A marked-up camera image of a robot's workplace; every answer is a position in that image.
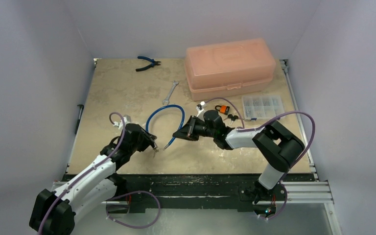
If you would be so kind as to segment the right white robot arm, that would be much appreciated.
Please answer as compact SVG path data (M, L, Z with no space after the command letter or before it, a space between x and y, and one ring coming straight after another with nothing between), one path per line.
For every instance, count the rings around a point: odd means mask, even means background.
M191 116L172 136L187 141L209 137L223 150L257 148L267 166L255 181L254 188L244 191L254 198L255 204L273 198L274 187L307 150L304 143L277 119L254 129L236 129L227 126L215 110L206 111L202 118Z

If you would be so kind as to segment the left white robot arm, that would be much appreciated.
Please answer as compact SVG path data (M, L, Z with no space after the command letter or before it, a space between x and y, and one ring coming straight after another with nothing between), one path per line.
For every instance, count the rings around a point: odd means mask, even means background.
M83 171L65 184L36 197L29 226L40 235L69 235L76 223L103 201L131 201L127 181L117 170L136 152L157 148L156 136L140 125L125 125L120 136L113 138Z

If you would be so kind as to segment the orange black padlock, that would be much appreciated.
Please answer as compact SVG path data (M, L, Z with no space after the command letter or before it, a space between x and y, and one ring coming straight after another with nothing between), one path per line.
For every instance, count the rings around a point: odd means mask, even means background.
M226 105L216 105L214 109L221 114L228 115L231 108L230 106L226 106Z

